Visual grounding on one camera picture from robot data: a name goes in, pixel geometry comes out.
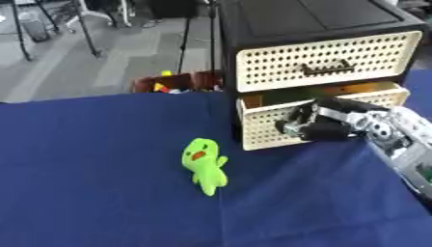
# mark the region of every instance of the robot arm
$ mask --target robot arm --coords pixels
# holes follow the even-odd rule
[[[432,199],[432,123],[412,110],[325,98],[298,106],[276,128],[309,141],[364,136],[409,187]]]

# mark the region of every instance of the gray carpet floor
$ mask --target gray carpet floor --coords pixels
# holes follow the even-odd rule
[[[13,31],[9,8],[3,7],[0,14],[8,18],[0,23],[0,33]],[[167,19],[152,28],[135,21],[132,28],[115,29],[91,17],[87,23],[103,52],[101,59],[90,53],[78,23],[76,34],[63,27],[63,34],[51,41],[26,39],[34,62],[23,60],[16,35],[0,35],[0,101],[122,94],[135,78],[176,70],[184,19]],[[198,17],[191,24],[183,71],[208,69],[209,46],[209,20]]]

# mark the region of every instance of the plush toy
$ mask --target plush toy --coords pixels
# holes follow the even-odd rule
[[[202,192],[211,197],[217,187],[224,187],[228,178],[221,167],[228,161],[226,156],[219,156],[218,144],[209,139],[197,138],[184,150],[181,163],[194,172],[192,181],[199,183]]]

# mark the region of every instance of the drawer handle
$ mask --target drawer handle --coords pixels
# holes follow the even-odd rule
[[[340,66],[335,67],[324,67],[323,69],[312,69],[306,64],[302,64],[303,73],[308,75],[316,75],[316,74],[326,74],[333,72],[343,72],[343,71],[354,71],[354,66],[351,66],[346,60],[340,60]]]

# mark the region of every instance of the closed drawer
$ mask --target closed drawer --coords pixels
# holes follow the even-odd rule
[[[241,93],[394,77],[403,73],[421,40],[410,31],[334,41],[241,50]]]
[[[392,82],[366,83],[345,87],[310,87],[310,92],[315,92],[316,88],[324,94],[334,94],[335,96],[385,107],[402,105],[409,95],[408,90]],[[356,90],[366,93],[355,93]],[[243,96],[237,100],[237,113],[242,125],[242,144],[245,151],[303,143],[299,138],[281,134],[275,127],[275,121],[283,119],[294,107],[310,102],[310,100],[294,99],[294,101],[290,100],[287,103],[278,103],[280,99],[274,96],[271,96],[271,100],[265,100],[267,94],[269,93]],[[287,94],[286,98],[299,98],[298,95],[298,92],[292,92],[292,94]]]

